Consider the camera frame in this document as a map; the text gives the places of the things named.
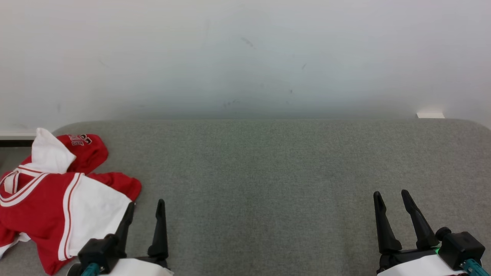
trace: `white backdrop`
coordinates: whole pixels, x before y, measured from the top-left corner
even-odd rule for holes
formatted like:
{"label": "white backdrop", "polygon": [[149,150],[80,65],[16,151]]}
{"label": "white backdrop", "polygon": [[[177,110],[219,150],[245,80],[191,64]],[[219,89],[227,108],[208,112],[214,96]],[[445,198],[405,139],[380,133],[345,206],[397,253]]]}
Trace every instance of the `white backdrop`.
{"label": "white backdrop", "polygon": [[3,0],[0,133],[102,119],[491,127],[489,0]]}

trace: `garment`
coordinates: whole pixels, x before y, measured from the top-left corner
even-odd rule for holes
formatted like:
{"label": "garment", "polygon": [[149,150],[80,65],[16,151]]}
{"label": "garment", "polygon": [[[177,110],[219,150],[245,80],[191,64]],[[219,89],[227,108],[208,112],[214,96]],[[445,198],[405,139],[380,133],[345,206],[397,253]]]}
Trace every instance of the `garment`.
{"label": "garment", "polygon": [[53,275],[89,239],[114,233],[141,183],[118,172],[84,174],[106,157],[97,136],[56,138],[38,129],[32,156],[0,182],[0,258],[30,237]]}

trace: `teal connector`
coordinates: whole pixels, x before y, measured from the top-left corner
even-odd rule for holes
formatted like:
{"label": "teal connector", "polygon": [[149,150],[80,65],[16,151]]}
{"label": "teal connector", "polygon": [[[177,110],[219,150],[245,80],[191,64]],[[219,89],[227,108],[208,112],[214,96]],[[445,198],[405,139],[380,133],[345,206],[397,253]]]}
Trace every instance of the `teal connector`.
{"label": "teal connector", "polygon": [[101,271],[99,270],[99,266],[92,263],[85,269],[82,276],[99,276],[100,273]]}
{"label": "teal connector", "polygon": [[490,276],[474,259],[465,261],[464,270],[470,276]]}

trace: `gray table surface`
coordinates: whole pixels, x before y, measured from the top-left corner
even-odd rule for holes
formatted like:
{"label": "gray table surface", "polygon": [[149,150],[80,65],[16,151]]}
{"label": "gray table surface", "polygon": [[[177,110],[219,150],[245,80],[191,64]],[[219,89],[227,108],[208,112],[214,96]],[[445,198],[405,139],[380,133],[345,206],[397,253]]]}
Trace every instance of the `gray table surface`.
{"label": "gray table surface", "polygon": [[[166,201],[177,276],[375,275],[374,191],[406,249],[416,236],[401,189],[434,231],[469,231],[491,247],[491,131],[473,122],[111,121],[56,131],[83,133],[109,150],[97,172],[142,182],[129,256],[145,255]],[[483,261],[491,269],[491,254]],[[0,275],[43,274],[33,242],[0,261]]]}

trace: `black strip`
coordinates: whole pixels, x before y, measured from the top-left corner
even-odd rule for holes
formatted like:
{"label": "black strip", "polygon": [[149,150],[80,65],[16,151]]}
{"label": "black strip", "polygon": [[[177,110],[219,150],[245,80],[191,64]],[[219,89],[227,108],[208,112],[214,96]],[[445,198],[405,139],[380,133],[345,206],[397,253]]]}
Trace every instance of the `black strip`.
{"label": "black strip", "polygon": [[0,147],[31,147],[34,140],[0,140]]}

